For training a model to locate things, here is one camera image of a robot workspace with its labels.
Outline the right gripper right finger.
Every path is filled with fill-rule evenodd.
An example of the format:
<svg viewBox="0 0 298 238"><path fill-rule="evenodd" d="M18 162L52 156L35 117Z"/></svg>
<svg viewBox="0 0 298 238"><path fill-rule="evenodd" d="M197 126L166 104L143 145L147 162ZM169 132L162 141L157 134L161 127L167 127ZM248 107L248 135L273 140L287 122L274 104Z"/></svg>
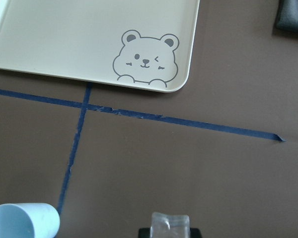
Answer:
<svg viewBox="0 0 298 238"><path fill-rule="evenodd" d="M190 228L190 238L202 238L201 231L198 228Z"/></svg>

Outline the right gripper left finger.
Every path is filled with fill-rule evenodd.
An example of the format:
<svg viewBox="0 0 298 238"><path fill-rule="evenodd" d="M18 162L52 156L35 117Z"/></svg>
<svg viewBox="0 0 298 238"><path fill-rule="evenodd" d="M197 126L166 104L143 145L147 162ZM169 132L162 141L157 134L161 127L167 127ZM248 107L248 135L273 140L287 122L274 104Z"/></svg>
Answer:
<svg viewBox="0 0 298 238"><path fill-rule="evenodd" d="M140 228L138 230L138 238L150 238L150 228Z"/></svg>

